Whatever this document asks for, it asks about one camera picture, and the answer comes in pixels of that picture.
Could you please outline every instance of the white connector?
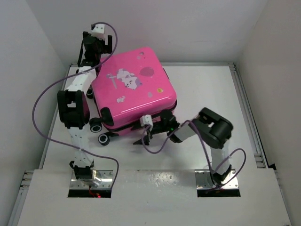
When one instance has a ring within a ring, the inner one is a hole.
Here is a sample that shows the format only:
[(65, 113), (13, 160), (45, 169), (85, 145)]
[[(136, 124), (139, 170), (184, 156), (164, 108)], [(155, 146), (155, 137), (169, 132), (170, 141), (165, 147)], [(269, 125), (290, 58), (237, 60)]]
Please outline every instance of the white connector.
[(140, 124), (141, 126), (150, 126), (150, 131), (154, 127), (154, 124), (152, 123), (152, 118), (150, 114), (144, 115), (140, 118)]
[(96, 37), (100, 40), (105, 40), (104, 24), (95, 25), (94, 29), (91, 31), (91, 36)]

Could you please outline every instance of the suitcase wheel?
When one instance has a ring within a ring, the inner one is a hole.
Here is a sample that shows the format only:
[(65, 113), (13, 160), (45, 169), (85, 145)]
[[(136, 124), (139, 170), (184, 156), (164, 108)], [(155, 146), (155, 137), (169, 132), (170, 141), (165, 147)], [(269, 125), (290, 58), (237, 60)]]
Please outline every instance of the suitcase wheel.
[(92, 133), (98, 133), (103, 129), (101, 120), (99, 118), (92, 118), (89, 121), (89, 124), (90, 124), (90, 131)]
[(87, 90), (86, 97), (88, 99), (93, 99), (94, 98), (93, 90), (91, 89), (91, 87)]
[(106, 134), (103, 133), (103, 134), (99, 135), (99, 137), (98, 137), (98, 142), (99, 142), (102, 146), (106, 146), (106, 145), (109, 144), (110, 138), (108, 137), (108, 135), (106, 135)]

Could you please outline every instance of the white table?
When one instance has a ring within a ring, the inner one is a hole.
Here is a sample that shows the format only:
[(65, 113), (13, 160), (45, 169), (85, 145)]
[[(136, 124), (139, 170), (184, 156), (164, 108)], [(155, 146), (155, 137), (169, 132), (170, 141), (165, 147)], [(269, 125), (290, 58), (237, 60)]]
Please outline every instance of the white table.
[[(162, 153), (152, 155), (142, 146), (132, 145), (141, 134), (112, 138), (104, 147), (97, 141), (98, 134), (91, 133), (87, 126), (90, 151), (114, 157), (120, 163), (111, 198), (67, 198), (74, 150), (50, 142), (42, 169), (34, 172), (19, 226), (282, 226), (289, 222), (274, 171), (256, 166), (254, 154), (259, 143), (249, 123), (250, 115), (241, 108), (245, 100), (238, 95), (241, 87), (232, 65), (169, 64), (164, 68), (177, 92), (174, 114), (178, 121), (208, 107), (233, 123), (230, 150), (242, 147), (247, 153), (246, 165), (238, 176), (241, 197), (197, 198), (194, 170), (207, 165), (197, 136), (181, 144), (168, 142)], [(69, 74), (75, 71), (76, 67), (71, 67)], [(93, 101), (89, 100), (89, 108), (91, 117), (97, 116)], [(58, 115), (51, 137), (71, 142)], [(165, 138), (156, 135), (150, 147), (157, 150)], [(233, 156), (234, 168), (240, 167), (242, 157), (241, 153)], [(104, 159), (95, 158), (95, 166), (116, 169), (115, 162)], [(167, 174), (173, 176), (172, 183), (162, 178)]]

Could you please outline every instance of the robotic arm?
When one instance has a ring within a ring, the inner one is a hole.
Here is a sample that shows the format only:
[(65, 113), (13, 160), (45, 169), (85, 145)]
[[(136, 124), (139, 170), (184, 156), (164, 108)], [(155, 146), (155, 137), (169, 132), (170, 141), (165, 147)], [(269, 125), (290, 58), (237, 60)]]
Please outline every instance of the robotic arm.
[[(85, 59), (81, 61), (85, 47)], [(108, 45), (105, 45), (104, 25), (98, 24), (92, 27), (92, 32), (83, 32), (83, 41), (79, 54), (79, 72), (86, 71), (99, 64), (101, 54), (112, 52), (112, 36), (108, 35)], [(86, 101), (93, 98), (93, 91), (90, 87), (96, 79), (100, 68), (76, 76), (72, 84), (65, 90), (58, 91), (57, 102), (60, 120), (71, 136), (72, 144), (82, 149), (89, 149), (88, 138), (84, 133), (84, 126), (89, 123), (90, 111)], [(93, 181), (94, 175), (91, 170), (94, 167), (94, 160), (81, 150), (75, 152), (74, 161), (70, 162), (74, 169), (76, 179)]]
[[(160, 113), (161, 121), (152, 122), (150, 115), (141, 117), (140, 123), (142, 127), (148, 128), (147, 135), (143, 141), (149, 145), (152, 135), (167, 132), (167, 136), (174, 143), (181, 143), (184, 140), (195, 135), (197, 132), (201, 135), (204, 142), (210, 146), (212, 157), (212, 169), (216, 169), (220, 163), (229, 155), (228, 140), (231, 138), (233, 125), (227, 119), (221, 117), (217, 113), (203, 108), (191, 120), (192, 124), (180, 124), (176, 121), (175, 116), (170, 110), (164, 110)], [(141, 145), (142, 140), (138, 140), (134, 145)], [(212, 179), (221, 185), (224, 179), (231, 171), (230, 161), (225, 161), (216, 172), (210, 172)]]

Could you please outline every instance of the suitcase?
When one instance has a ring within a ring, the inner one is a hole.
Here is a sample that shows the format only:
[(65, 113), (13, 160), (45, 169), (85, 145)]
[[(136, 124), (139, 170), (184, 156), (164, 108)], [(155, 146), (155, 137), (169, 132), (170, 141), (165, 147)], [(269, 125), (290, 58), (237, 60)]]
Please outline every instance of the suitcase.
[(91, 88), (100, 116), (90, 121), (91, 131), (98, 132), (100, 122), (108, 130), (98, 138), (102, 145), (109, 143), (109, 137), (134, 130), (143, 115), (150, 114), (157, 121), (162, 110), (173, 111), (177, 104), (169, 77), (149, 47), (113, 55)]

